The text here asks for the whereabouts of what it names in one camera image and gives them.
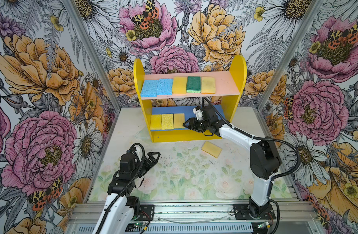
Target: green scouring pad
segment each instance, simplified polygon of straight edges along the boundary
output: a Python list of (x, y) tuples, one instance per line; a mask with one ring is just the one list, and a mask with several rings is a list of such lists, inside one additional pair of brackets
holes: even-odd
[(187, 92), (201, 92), (201, 77), (199, 76), (188, 77)]

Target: blue shelf board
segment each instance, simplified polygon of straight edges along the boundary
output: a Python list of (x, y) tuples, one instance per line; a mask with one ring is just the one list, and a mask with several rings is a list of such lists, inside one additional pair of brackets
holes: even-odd
[[(184, 113), (184, 119), (187, 121), (189, 118), (196, 117), (195, 113), (193, 113), (193, 109), (195, 105), (187, 105), (187, 106), (169, 106), (169, 107), (153, 107), (152, 115), (159, 114), (178, 114)], [(223, 109), (221, 105), (214, 105), (215, 109), (219, 111), (219, 113), (224, 117)], [(156, 131), (173, 131), (173, 130), (185, 130), (185, 129), (170, 129), (170, 130), (151, 130), (151, 132)]]

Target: blue sponge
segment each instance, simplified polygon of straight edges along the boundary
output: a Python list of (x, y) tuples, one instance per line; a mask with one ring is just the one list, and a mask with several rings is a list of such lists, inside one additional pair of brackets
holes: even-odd
[(172, 95), (173, 79), (159, 79), (157, 95)]
[(156, 97), (157, 96), (158, 80), (145, 80), (141, 97)]

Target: sponge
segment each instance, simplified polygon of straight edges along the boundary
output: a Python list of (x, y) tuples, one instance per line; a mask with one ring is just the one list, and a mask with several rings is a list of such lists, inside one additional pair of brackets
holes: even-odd
[(201, 77), (201, 93), (215, 94), (215, 79), (214, 77)]
[(142, 97), (156, 97), (157, 86), (158, 86), (158, 80), (145, 80), (140, 95)]
[(174, 129), (174, 114), (162, 114), (162, 130)]
[(188, 77), (187, 92), (201, 92), (201, 77), (199, 76)]
[(151, 130), (161, 130), (162, 115), (151, 116)]
[(159, 79), (157, 95), (172, 95), (173, 79)]
[(173, 94), (186, 94), (187, 93), (187, 77), (176, 76), (173, 82)]
[(216, 158), (218, 158), (219, 154), (222, 151), (222, 148), (210, 143), (209, 141), (206, 141), (201, 149)]
[(185, 122), (184, 113), (174, 114), (174, 128), (175, 129), (185, 129), (183, 124)]

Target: yellow sponge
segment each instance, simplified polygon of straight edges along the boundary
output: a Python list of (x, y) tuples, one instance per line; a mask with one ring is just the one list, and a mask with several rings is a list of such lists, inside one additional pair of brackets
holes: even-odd
[(216, 158), (218, 158), (219, 154), (222, 151), (222, 148), (210, 143), (209, 141), (206, 141), (201, 149)]
[(174, 114), (174, 128), (175, 129), (185, 129), (185, 127), (183, 127), (184, 122), (185, 122), (184, 113)]
[(173, 81), (173, 94), (186, 94), (187, 93), (187, 77), (176, 76)]
[(215, 79), (214, 77), (201, 77), (201, 93), (215, 94)]
[(174, 129), (174, 114), (162, 114), (162, 130)]
[(162, 115), (151, 116), (151, 130), (161, 130)]

